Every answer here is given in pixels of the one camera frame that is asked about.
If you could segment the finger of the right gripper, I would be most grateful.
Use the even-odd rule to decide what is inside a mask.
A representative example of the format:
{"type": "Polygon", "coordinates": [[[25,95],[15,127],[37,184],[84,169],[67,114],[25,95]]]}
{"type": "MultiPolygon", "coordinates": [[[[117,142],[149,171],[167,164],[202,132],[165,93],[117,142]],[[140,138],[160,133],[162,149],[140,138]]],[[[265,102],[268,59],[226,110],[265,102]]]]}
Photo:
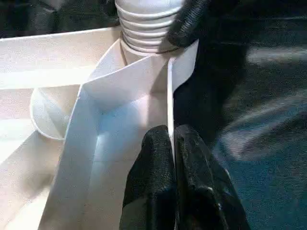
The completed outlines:
{"type": "Polygon", "coordinates": [[[209,0],[187,0],[170,25],[166,39],[176,47],[188,47],[210,28],[209,0]]]}

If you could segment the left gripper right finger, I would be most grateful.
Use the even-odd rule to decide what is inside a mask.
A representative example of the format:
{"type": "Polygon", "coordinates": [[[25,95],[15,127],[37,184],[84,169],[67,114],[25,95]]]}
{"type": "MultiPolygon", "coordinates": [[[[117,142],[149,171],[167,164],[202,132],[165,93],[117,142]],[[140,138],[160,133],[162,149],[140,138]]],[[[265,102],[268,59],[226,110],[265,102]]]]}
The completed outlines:
{"type": "Polygon", "coordinates": [[[178,229],[249,230],[245,210],[226,169],[190,126],[174,131],[178,229]]]}

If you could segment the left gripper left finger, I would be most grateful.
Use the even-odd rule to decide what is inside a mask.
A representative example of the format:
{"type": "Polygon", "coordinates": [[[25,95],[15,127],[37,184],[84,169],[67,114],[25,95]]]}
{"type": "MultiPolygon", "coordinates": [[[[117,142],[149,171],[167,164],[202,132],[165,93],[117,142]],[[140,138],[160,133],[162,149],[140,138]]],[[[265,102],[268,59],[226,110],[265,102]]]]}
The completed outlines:
{"type": "Polygon", "coordinates": [[[146,132],[130,169],[119,223],[121,230],[172,230],[177,184],[167,126],[146,132]]]}

